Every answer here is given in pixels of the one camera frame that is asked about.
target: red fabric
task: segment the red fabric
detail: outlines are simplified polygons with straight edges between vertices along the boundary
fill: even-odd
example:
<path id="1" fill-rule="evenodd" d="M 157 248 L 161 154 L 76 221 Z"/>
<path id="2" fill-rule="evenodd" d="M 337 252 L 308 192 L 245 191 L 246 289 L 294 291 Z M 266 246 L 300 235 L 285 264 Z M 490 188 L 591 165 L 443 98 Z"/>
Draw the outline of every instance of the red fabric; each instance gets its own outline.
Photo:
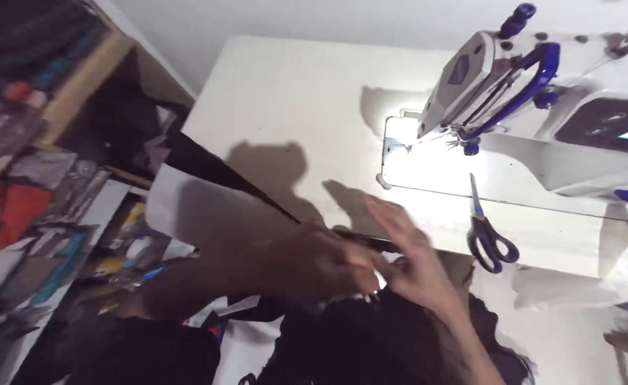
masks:
<path id="1" fill-rule="evenodd" d="M 0 250 L 22 233 L 51 203 L 53 194 L 40 188 L 0 181 Z"/>

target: hand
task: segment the hand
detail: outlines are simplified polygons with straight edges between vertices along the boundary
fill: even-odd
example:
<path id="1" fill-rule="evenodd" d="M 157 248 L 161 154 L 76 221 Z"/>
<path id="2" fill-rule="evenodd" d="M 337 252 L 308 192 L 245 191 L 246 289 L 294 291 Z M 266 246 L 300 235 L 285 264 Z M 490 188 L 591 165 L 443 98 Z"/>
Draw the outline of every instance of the hand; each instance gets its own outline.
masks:
<path id="1" fill-rule="evenodd" d="M 400 266 L 391 265 L 380 255 L 368 254 L 390 288 L 435 312 L 447 311 L 460 303 L 430 240 L 414 226 L 404 210 L 371 195 L 363 199 L 371 216 L 404 254 Z"/>
<path id="2" fill-rule="evenodd" d="M 305 223 L 250 257 L 259 282 L 255 290 L 304 302 L 373 293 L 380 288 L 370 257 L 374 254 L 319 223 Z"/>

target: shelf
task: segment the shelf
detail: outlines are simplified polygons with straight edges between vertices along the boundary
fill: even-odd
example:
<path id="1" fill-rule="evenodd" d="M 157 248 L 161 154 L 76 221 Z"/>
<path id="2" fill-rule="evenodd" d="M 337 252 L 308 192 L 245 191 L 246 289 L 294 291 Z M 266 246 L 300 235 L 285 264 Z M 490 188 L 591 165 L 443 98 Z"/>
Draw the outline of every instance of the shelf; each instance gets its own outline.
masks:
<path id="1" fill-rule="evenodd" d="M 37 147 L 55 151 L 55 143 L 67 130 L 88 98 L 114 72 L 124 57 L 134 48 L 136 41 L 119 30 L 106 32 L 100 44 L 83 58 L 74 73 L 55 92 L 43 111 L 48 129 L 36 143 Z"/>

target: sewing machine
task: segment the sewing machine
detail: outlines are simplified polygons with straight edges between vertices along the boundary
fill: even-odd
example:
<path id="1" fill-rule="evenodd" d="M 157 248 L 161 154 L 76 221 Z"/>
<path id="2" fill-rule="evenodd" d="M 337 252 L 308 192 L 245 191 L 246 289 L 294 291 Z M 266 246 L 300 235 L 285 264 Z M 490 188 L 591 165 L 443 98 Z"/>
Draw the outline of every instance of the sewing machine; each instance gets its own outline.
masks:
<path id="1" fill-rule="evenodd" d="M 471 171 L 481 199 L 628 219 L 628 33 L 523 31 L 535 10 L 477 32 L 420 114 L 387 120 L 384 186 L 468 196 Z"/>

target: blue knob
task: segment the blue knob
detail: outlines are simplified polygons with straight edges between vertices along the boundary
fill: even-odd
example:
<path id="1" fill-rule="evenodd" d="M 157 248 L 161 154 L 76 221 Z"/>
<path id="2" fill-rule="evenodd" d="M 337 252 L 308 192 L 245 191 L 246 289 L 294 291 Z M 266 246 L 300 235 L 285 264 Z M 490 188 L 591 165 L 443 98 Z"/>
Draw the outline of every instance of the blue knob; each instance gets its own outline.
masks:
<path id="1" fill-rule="evenodd" d="M 469 143 L 464 146 L 464 155 L 473 156 L 480 151 L 480 146 L 475 143 Z"/>
<path id="2" fill-rule="evenodd" d="M 509 16 L 499 28 L 498 38 L 510 39 L 512 36 L 518 35 L 523 31 L 527 20 L 535 14 L 535 11 L 537 8 L 530 3 L 523 3 L 516 7 L 514 14 Z"/>
<path id="3" fill-rule="evenodd" d="M 559 101 L 558 92 L 538 92 L 532 97 L 535 107 L 539 109 L 549 109 Z"/>

